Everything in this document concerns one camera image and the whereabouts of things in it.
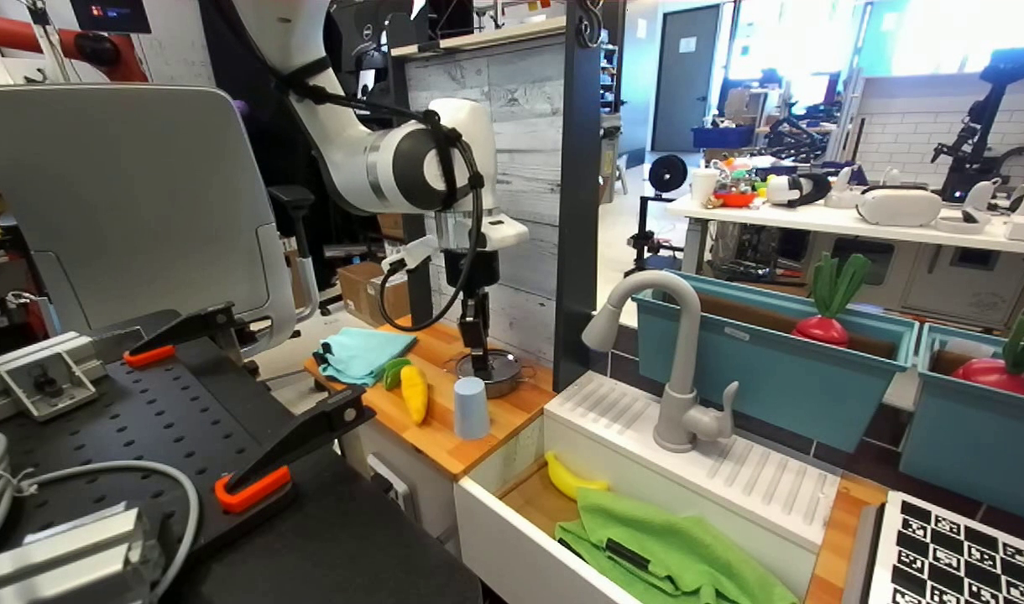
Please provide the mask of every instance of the faucet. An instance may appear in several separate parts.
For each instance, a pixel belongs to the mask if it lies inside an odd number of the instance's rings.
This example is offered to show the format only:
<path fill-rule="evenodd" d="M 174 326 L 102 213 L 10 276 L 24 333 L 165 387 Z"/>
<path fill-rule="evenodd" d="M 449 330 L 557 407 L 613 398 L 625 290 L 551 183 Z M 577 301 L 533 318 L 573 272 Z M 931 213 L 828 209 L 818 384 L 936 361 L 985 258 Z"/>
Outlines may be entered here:
<path fill-rule="evenodd" d="M 656 398 L 656 419 L 650 428 L 654 443 L 663 451 L 686 454 L 686 451 L 692 451 L 693 440 L 733 437 L 736 434 L 733 407 L 736 407 L 737 384 L 733 384 L 721 395 L 725 412 L 716 412 L 705 407 L 693 409 L 699 407 L 693 370 L 699 370 L 702 298 L 686 280 L 678 280 L 672 272 L 628 276 L 625 282 L 613 285 L 604 310 L 583 326 L 580 341 L 587 349 L 612 349 L 613 334 L 618 334 L 618 313 L 642 290 L 662 290 L 663 294 L 672 294 L 681 304 L 672 376 Z"/>

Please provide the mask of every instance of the monitor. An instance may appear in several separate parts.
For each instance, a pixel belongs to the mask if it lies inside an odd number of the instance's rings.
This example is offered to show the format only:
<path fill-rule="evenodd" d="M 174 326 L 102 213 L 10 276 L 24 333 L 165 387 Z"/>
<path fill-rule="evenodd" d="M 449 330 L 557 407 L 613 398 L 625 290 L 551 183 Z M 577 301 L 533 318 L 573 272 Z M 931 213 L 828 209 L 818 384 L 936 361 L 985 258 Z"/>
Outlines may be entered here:
<path fill-rule="evenodd" d="M 246 128 L 220 91 L 0 87 L 0 192 L 64 330 L 236 304 L 295 326 Z"/>

